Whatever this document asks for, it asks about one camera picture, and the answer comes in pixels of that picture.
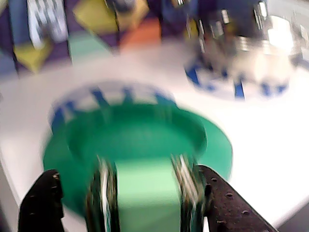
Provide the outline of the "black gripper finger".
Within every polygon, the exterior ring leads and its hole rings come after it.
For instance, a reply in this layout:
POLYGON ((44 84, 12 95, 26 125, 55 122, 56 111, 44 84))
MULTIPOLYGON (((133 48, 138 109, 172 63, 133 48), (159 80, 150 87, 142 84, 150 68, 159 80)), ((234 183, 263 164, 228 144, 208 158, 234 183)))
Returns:
POLYGON ((212 168, 199 165, 206 180, 204 216, 210 232, 273 232, 268 223, 212 168))
POLYGON ((20 232, 63 232, 63 191, 60 175, 51 169, 42 173, 21 202, 20 232))

